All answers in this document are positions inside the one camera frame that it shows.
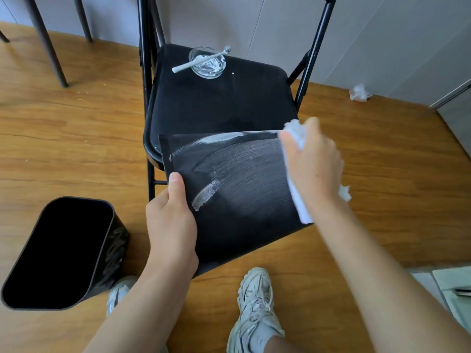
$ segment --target sneaker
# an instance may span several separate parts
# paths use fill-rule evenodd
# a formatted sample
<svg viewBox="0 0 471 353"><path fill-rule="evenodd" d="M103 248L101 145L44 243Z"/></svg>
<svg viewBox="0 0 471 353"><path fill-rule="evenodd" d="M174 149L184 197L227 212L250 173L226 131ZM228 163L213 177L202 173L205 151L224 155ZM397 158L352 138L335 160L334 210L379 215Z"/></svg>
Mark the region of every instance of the sneaker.
<svg viewBox="0 0 471 353"><path fill-rule="evenodd" d="M227 353L251 353L250 337L261 321L272 327L280 337L285 337L285 332L273 311L273 288L267 270L256 267L244 276L240 283L237 304L240 316L229 335Z"/></svg>
<svg viewBox="0 0 471 353"><path fill-rule="evenodd" d="M115 309L118 303L122 300L124 296L131 290L134 284L138 281L137 276L126 276L120 279L110 291L108 301L106 305L108 309L106 311L106 316L111 315L111 312ZM164 345L160 353L169 353L167 346Z"/></svg>

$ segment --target clear glass bowl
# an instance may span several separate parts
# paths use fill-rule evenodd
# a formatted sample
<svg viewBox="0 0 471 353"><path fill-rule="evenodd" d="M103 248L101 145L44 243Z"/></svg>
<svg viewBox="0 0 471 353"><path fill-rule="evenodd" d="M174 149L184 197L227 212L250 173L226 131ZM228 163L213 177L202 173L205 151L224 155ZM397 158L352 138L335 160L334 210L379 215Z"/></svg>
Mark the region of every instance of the clear glass bowl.
<svg viewBox="0 0 471 353"><path fill-rule="evenodd" d="M216 50L211 47L196 47L190 51L190 54L188 55L188 59L191 62L191 61L194 61L195 59L207 57L209 55L216 54L216 53L218 52L216 52ZM199 76L206 79L214 79L214 78L219 77L225 68L226 68L226 60L224 59L223 55L220 55L204 63L191 67L193 72L195 72Z"/></svg>

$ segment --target white toothbrush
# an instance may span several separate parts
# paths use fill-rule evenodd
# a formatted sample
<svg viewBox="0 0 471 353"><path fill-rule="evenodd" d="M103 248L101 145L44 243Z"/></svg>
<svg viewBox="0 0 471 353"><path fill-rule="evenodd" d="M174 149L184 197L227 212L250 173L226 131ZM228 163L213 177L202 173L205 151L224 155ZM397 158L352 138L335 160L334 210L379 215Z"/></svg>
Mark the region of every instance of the white toothbrush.
<svg viewBox="0 0 471 353"><path fill-rule="evenodd" d="M173 67L172 68L172 71L174 73L178 73L179 71L181 70L184 70L184 69L187 69L187 68L191 68L195 65L199 65L201 63L204 63L210 59L213 59L213 58L216 58L216 57L219 57L220 55L225 55L225 54L229 54L231 53L231 46L225 46L224 47L224 51L220 52L220 53L216 53L216 54L212 54L212 55L209 55L208 57L203 57L201 59L195 59L194 61L191 61L191 62L188 62L188 63L185 63L185 64L182 64L182 65L179 65L179 66L176 66L176 67Z"/></svg>

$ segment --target black chair seat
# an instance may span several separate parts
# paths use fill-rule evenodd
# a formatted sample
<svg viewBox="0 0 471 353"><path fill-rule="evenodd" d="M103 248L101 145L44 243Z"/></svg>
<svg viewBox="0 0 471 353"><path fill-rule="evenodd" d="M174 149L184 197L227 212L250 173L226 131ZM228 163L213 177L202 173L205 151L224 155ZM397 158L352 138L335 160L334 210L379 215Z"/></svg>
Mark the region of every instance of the black chair seat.
<svg viewBox="0 0 471 353"><path fill-rule="evenodd" d="M204 79L186 63L191 48L164 45L158 52L144 131L150 161L162 168L159 134L207 134L282 129L296 119L286 72L279 67L225 56L226 69Z"/></svg>

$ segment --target floor plank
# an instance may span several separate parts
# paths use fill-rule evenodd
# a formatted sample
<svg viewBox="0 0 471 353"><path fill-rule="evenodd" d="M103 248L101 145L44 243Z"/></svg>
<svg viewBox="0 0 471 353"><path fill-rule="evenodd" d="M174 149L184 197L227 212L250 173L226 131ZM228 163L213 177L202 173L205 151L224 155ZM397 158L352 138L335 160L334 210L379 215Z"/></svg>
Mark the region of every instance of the floor plank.
<svg viewBox="0 0 471 353"><path fill-rule="evenodd" d="M64 195L114 205L132 233L124 270L139 274L149 247L137 48L51 33L71 84L62 89L33 29L0 29L11 39L0 46L0 281L41 209ZM406 267L470 261L471 161L434 111L378 96L351 102L345 90L310 84L300 112L307 116L318 116L337 142L351 207L397 260ZM372 352L314 227L195 279L171 352L224 351L240 280L254 266L272 275L289 340L310 352ZM62 312L1 306L0 351L81 352L105 319L105 302L102 294Z"/></svg>

